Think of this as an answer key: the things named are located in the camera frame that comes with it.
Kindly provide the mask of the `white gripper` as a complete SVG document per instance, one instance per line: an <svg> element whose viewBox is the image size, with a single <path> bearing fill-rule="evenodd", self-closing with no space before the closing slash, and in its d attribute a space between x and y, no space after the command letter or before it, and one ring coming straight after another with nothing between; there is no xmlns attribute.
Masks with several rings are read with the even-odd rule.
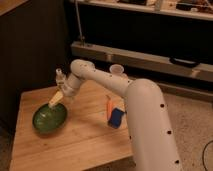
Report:
<svg viewBox="0 0 213 171"><path fill-rule="evenodd" d="M63 94L67 97L74 97L80 88L80 79L75 75L70 75L62 85L62 92L57 91L55 95L50 99L48 106L54 107L63 98Z"/></svg>

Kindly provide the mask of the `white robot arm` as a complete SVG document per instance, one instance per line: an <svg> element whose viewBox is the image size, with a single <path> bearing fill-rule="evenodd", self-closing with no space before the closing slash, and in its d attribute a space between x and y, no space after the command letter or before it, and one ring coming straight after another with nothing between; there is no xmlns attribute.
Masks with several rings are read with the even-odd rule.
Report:
<svg viewBox="0 0 213 171"><path fill-rule="evenodd" d="M93 80L124 99L135 171L183 171L164 96L155 82L104 72L80 59L70 64L70 70L68 77L56 70L60 90L50 106L64 96L74 97L86 80Z"/></svg>

